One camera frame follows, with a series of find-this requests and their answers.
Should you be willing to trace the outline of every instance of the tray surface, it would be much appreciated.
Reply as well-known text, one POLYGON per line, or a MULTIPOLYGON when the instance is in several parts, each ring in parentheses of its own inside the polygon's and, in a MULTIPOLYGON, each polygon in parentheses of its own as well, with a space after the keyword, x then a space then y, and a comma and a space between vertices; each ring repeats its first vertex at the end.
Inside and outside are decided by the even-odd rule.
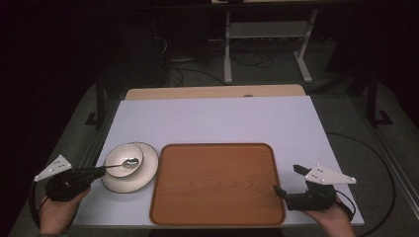
POLYGON ((267 144, 169 144, 160 162, 150 209, 155 224, 278 226, 285 219, 267 144))

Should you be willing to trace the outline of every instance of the desk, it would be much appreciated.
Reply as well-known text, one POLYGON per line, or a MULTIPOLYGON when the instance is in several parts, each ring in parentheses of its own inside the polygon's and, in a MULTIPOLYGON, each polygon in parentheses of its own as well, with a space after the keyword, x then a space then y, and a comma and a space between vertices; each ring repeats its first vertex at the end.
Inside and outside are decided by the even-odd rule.
MULTIPOLYGON (((314 106, 299 86, 133 90, 120 104, 97 165, 103 164, 113 148, 133 141, 150 144, 158 154, 170 143, 267 143, 274 151, 281 186, 290 194, 306 189, 303 176, 293 171, 294 164, 311 168, 320 163, 341 171, 314 106), (243 97, 249 94, 254 97, 243 97)), ((115 194, 102 182, 94 182, 73 224, 164 227, 149 219, 154 183, 153 179, 131 194, 115 194)), ((348 186, 335 187, 353 199, 348 186)), ((299 211, 286 211, 283 226, 313 223, 299 211)), ((353 224, 362 223, 364 220, 357 211, 353 224)))

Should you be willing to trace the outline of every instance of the light wood table edge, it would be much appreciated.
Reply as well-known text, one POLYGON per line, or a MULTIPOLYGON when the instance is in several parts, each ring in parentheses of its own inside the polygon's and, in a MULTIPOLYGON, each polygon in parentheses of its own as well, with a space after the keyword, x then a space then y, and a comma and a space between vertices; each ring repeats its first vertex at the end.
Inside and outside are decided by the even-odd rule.
POLYGON ((221 87, 182 87, 131 89, 126 93, 130 100, 162 100, 190 98, 233 98, 233 97, 278 97, 305 96, 300 85, 256 85, 221 87))

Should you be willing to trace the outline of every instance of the white plastic mount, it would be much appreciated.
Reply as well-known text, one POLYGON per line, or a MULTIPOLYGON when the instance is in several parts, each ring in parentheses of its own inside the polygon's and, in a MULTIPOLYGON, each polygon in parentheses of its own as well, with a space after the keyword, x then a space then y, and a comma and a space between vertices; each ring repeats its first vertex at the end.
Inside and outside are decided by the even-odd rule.
POLYGON ((317 164, 305 176, 307 181, 320 185, 356 184, 357 180, 317 164))
POLYGON ((46 167, 40 174, 35 176, 34 181, 38 182, 71 169, 71 164, 62 156, 59 155, 48 167, 46 167))

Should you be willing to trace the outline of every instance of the white plate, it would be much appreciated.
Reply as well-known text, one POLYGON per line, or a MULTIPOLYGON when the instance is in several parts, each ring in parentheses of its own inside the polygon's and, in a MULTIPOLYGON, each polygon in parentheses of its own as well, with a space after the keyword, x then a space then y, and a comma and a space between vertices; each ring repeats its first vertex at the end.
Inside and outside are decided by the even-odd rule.
POLYGON ((114 167, 106 169, 107 173, 114 177, 126 177, 134 173, 138 167, 141 166, 143 153, 139 146, 128 143, 120 145, 114 148, 107 156, 105 160, 105 166, 121 165, 125 160, 129 158, 138 159, 138 165, 133 169, 127 169, 124 167, 114 167))
POLYGON ((105 187, 115 193, 125 194, 137 191, 147 185, 157 172, 158 155, 154 148, 143 142, 129 144, 141 148, 143 153, 142 164, 135 172, 126 177, 113 177, 108 173, 102 177, 105 187))

